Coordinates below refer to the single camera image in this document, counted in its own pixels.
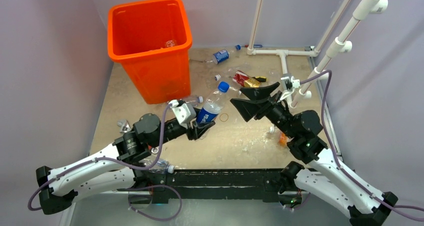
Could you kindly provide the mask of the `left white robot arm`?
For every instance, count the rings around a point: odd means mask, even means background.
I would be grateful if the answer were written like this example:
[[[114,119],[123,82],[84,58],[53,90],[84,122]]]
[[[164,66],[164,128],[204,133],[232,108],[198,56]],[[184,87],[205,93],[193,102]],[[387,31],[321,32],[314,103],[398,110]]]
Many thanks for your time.
[[[42,166],[36,170],[39,188],[27,207],[50,215],[69,208],[77,200],[114,189],[134,187],[144,190],[160,160],[163,144],[180,136],[189,140],[202,137],[215,121],[197,123],[196,114],[185,123],[180,118],[166,121],[145,114],[129,132],[97,153],[59,168]]]

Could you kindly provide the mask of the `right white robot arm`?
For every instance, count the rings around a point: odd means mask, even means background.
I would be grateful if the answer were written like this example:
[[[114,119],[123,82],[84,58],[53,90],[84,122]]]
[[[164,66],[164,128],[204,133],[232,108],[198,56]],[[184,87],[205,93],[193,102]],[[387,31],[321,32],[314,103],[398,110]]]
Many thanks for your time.
[[[292,115],[286,100],[281,99],[281,91],[271,96],[279,85],[242,88],[247,98],[232,98],[230,102],[246,122],[267,118],[290,139],[290,153],[320,173],[316,176],[293,161],[282,171],[282,186],[317,196],[342,212],[351,225],[382,225],[398,198],[368,184],[339,160],[319,137],[323,126],[316,111]]]

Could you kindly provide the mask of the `small clear bottle white cap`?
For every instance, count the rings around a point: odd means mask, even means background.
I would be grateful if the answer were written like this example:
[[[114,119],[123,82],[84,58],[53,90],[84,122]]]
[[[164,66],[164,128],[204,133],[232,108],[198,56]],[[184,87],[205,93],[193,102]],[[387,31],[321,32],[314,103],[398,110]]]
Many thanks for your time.
[[[182,100],[194,107],[204,102],[203,96],[198,95],[190,95],[183,98]]]

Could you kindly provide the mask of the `red cap small bottle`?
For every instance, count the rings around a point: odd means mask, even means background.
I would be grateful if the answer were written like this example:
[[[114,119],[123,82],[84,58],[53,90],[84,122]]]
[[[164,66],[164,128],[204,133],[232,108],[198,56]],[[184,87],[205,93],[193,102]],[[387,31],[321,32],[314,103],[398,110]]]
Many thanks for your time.
[[[177,45],[178,45],[178,42],[176,40],[169,40],[169,41],[165,42],[166,48],[175,47]]]

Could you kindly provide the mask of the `crushed bottle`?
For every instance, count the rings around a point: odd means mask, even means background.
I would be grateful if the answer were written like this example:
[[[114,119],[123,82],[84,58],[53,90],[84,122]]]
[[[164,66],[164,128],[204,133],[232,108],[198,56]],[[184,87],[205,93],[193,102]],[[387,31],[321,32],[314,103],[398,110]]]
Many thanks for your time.
[[[155,161],[156,157],[151,156],[143,160],[143,164],[145,166],[151,165]],[[175,166],[169,163],[167,160],[159,158],[156,164],[151,167],[149,170],[151,173],[158,173],[158,174],[167,174],[167,173],[174,173]]]

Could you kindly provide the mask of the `Pepsi label clear bottle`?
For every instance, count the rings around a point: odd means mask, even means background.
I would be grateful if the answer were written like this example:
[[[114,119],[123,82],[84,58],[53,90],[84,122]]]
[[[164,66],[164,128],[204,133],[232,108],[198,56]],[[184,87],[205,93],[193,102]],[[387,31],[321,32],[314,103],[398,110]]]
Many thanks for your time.
[[[196,117],[197,123],[207,123],[215,120],[225,107],[228,88],[229,85],[227,83],[221,82],[217,89],[206,97]]]

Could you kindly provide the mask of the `orange drink bottle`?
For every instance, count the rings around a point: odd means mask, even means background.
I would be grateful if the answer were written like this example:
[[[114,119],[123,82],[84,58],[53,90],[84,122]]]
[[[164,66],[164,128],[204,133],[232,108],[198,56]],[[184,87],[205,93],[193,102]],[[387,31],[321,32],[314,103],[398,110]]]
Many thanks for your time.
[[[287,146],[288,137],[276,126],[271,126],[268,129],[268,137],[272,142],[277,143],[281,147]]]

